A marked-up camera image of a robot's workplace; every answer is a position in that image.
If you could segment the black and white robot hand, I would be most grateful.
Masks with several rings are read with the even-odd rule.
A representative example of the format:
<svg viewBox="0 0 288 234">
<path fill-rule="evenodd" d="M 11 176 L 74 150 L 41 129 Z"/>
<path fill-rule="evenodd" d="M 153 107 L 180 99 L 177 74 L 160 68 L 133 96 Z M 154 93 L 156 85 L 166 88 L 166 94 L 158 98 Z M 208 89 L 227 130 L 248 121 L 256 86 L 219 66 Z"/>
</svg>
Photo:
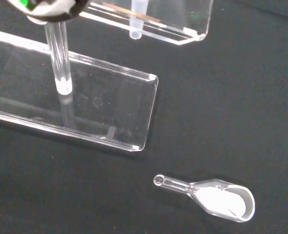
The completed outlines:
<svg viewBox="0 0 288 234">
<path fill-rule="evenodd" d="M 76 18 L 86 9 L 88 0 L 9 0 L 8 3 L 31 21 L 63 22 Z"/>
</svg>

